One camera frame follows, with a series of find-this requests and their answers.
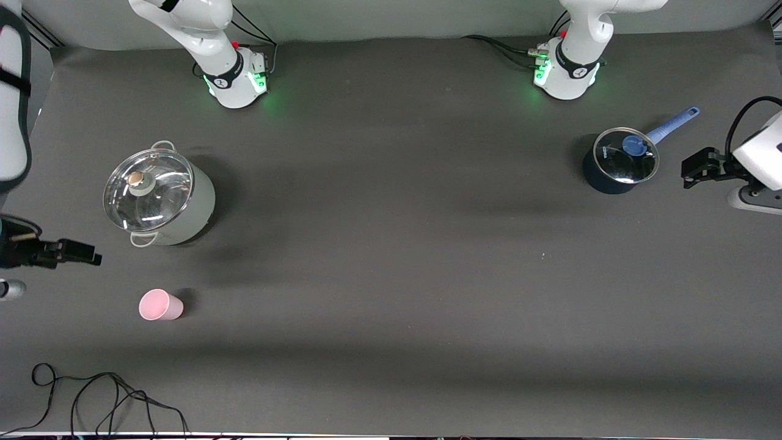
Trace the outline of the glass lid with blue knob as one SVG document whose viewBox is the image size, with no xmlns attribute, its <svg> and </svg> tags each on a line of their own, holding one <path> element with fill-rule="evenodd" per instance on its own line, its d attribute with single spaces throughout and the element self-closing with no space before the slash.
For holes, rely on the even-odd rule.
<svg viewBox="0 0 782 440">
<path fill-rule="evenodd" d="M 633 128 L 619 127 L 597 137 L 592 156 L 597 169 L 615 183 L 639 184 L 659 169 L 659 151 L 650 137 Z"/>
</svg>

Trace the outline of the dark blue saucepan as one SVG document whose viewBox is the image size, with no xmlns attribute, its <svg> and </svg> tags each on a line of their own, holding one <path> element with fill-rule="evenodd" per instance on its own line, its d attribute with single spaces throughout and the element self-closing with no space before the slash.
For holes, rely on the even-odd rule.
<svg viewBox="0 0 782 440">
<path fill-rule="evenodd" d="M 688 123 L 691 120 L 698 117 L 699 114 L 701 114 L 701 109 L 697 108 L 696 106 L 692 106 L 692 108 L 685 109 L 685 111 L 682 111 L 680 114 L 677 114 L 676 117 L 673 117 L 672 119 L 663 123 L 659 127 L 649 131 L 648 133 L 643 133 L 643 134 L 648 136 L 651 139 L 651 141 L 653 141 L 654 145 L 656 145 L 657 147 L 657 145 L 660 142 L 662 142 L 662 140 L 665 139 L 665 137 L 673 133 L 673 131 L 676 131 L 676 129 L 684 126 L 685 123 Z M 609 179 L 605 175 L 603 175 L 597 169 L 597 166 L 594 164 L 593 156 L 592 156 L 593 147 L 594 145 L 592 145 L 590 150 L 586 152 L 582 164 L 583 176 L 586 179 L 587 183 L 593 189 L 597 190 L 600 193 L 621 194 L 621 193 L 627 193 L 631 191 L 634 187 L 640 184 L 639 183 L 639 184 L 628 185 L 622 183 L 615 183 L 615 181 L 612 181 L 612 179 Z"/>
</svg>

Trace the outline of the pink plastic cup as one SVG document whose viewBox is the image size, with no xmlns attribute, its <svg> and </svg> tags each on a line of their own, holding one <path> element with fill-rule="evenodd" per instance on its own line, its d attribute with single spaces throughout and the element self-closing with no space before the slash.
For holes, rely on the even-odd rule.
<svg viewBox="0 0 782 440">
<path fill-rule="evenodd" d="M 146 292 L 139 303 L 139 315 L 147 321 L 176 320 L 183 312 L 181 299 L 162 289 Z"/>
</svg>

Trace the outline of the pale green stock pot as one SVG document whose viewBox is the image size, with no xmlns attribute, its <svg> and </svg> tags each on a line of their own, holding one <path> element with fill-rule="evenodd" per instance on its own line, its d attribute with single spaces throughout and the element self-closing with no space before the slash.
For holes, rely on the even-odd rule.
<svg viewBox="0 0 782 440">
<path fill-rule="evenodd" d="M 178 152 L 170 141 L 156 142 L 150 148 L 169 148 Z M 129 233 L 130 242 L 134 247 L 178 245 L 191 240 L 207 226 L 216 203 L 213 183 L 192 161 L 189 159 L 187 161 L 194 168 L 194 187 L 185 208 L 176 218 L 158 229 L 147 233 Z"/>
</svg>

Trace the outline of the glass lid with tan knob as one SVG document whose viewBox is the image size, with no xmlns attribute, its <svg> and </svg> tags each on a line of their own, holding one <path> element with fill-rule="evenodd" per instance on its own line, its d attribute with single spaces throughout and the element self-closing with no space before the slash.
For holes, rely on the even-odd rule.
<svg viewBox="0 0 782 440">
<path fill-rule="evenodd" d="M 194 187 L 194 168 L 172 148 L 148 148 L 122 161 L 107 179 L 103 206 L 115 226 L 147 233 L 176 218 Z"/>
</svg>

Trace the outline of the dark grey table mat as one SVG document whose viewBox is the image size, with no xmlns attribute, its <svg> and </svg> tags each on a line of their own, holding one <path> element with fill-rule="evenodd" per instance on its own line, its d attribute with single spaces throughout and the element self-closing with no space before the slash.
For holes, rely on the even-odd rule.
<svg viewBox="0 0 782 440">
<path fill-rule="evenodd" d="M 3 272 L 0 432 L 59 373 L 112 371 L 193 431 L 782 439 L 782 216 L 682 187 L 740 108 L 782 97 L 765 22 L 615 36 L 558 102 L 488 45 L 284 45 L 271 91 L 219 106 L 182 50 L 63 48 L 5 210 L 103 264 Z M 606 194 L 599 134 L 701 114 Z M 212 181 L 207 226 L 134 247 L 110 174 L 170 141 Z M 150 290 L 181 299 L 147 321 Z"/>
</svg>

